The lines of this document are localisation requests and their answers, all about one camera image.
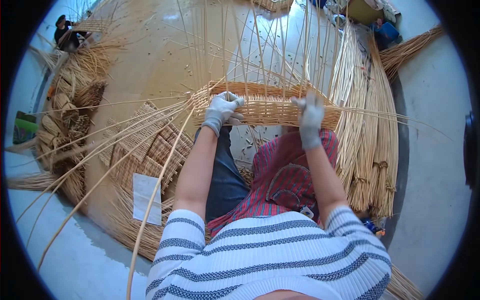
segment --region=white work glove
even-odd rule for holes
[[[216,95],[205,112],[205,121],[202,123],[202,127],[210,127],[216,136],[219,137],[223,123],[228,122],[232,125],[240,125],[243,115],[233,111],[243,106],[244,103],[245,99],[239,98],[231,92],[223,92]]]
[[[318,130],[325,115],[323,99],[317,97],[315,92],[308,91],[305,98],[292,97],[291,101],[302,111],[299,115],[302,148],[306,150],[320,146],[322,141]]]

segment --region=white paper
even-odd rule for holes
[[[143,221],[148,202],[152,197],[158,178],[143,174],[133,174],[133,218]],[[155,194],[147,223],[162,225],[162,193],[161,186]]]

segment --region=blue jeans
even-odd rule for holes
[[[230,152],[231,126],[223,126],[216,144],[212,182],[208,192],[205,220],[210,222],[233,210],[247,196],[250,189],[233,161]],[[197,140],[200,128],[195,134]]]

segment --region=seated person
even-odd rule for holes
[[[80,46],[80,41],[78,40],[77,33],[82,35],[84,38],[88,38],[91,33],[86,31],[76,31],[73,32],[68,26],[75,26],[75,22],[70,22],[65,20],[65,15],[61,15],[55,26],[57,30],[55,30],[55,42],[57,43],[58,47],[62,51],[67,52],[75,52],[77,48]]]

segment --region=striped shirt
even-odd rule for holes
[[[297,212],[226,225],[207,245],[204,221],[173,211],[148,275],[147,299],[254,299],[293,290],[323,300],[378,299],[392,264],[347,206],[325,230]]]

